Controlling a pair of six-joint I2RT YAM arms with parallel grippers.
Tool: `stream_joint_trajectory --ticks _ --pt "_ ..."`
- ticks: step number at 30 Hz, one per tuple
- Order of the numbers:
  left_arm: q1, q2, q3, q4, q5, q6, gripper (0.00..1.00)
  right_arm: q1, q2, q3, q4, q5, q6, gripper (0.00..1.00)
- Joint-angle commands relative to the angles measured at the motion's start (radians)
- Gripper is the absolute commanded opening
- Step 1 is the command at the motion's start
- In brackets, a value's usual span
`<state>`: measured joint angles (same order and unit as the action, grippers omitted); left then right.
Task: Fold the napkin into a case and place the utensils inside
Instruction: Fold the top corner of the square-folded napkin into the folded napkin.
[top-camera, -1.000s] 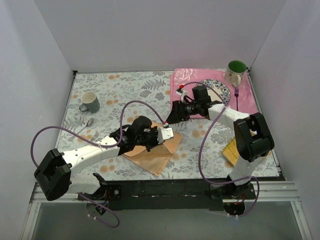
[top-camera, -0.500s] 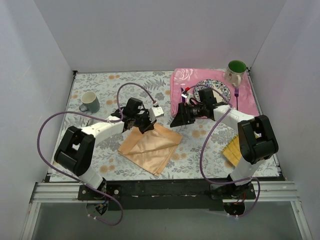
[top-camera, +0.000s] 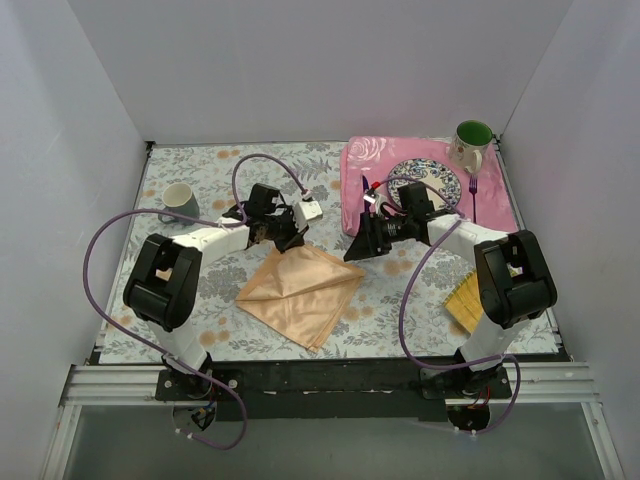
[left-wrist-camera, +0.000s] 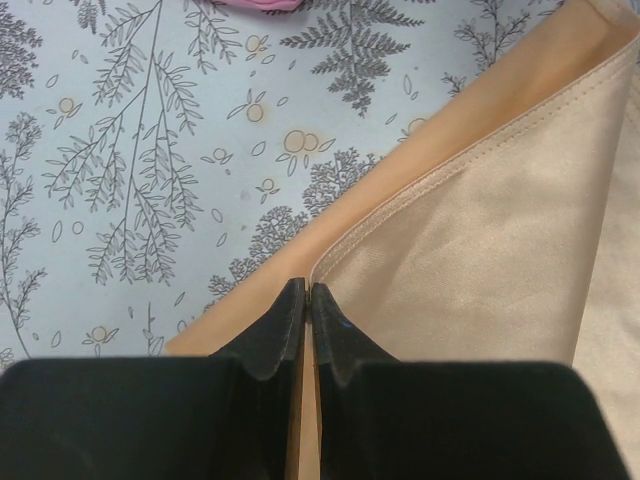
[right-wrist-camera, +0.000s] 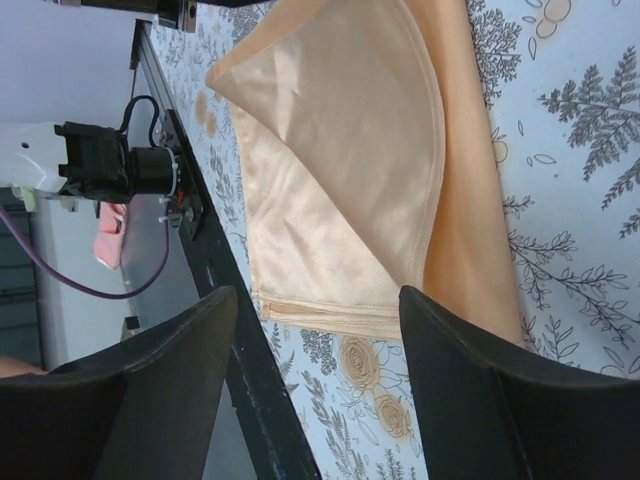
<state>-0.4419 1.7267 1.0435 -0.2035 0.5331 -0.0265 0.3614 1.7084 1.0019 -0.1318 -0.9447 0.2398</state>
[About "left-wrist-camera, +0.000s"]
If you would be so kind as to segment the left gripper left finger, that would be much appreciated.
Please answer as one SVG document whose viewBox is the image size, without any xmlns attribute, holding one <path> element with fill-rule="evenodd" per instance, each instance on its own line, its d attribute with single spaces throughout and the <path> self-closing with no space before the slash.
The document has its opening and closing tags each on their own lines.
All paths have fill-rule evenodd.
<svg viewBox="0 0 640 480">
<path fill-rule="evenodd" d="M 5 479 L 292 479 L 305 282 L 204 357 L 25 360 L 1 377 Z"/>
</svg>

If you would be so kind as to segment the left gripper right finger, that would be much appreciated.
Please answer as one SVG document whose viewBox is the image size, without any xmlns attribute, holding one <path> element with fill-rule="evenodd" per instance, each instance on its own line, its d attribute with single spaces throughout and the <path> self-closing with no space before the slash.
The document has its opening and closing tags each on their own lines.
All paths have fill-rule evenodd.
<svg viewBox="0 0 640 480">
<path fill-rule="evenodd" d="M 315 284 L 324 479 L 621 479 L 594 396 L 550 362 L 403 362 Z"/>
</svg>

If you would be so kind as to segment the orange satin napkin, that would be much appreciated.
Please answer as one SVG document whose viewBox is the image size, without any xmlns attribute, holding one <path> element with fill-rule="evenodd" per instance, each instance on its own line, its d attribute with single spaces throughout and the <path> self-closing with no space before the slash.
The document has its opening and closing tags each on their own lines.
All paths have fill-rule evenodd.
<svg viewBox="0 0 640 480">
<path fill-rule="evenodd" d="M 552 360 L 639 469 L 639 18 L 568 1 L 168 345 L 210 354 L 293 277 L 403 360 Z"/>
</svg>

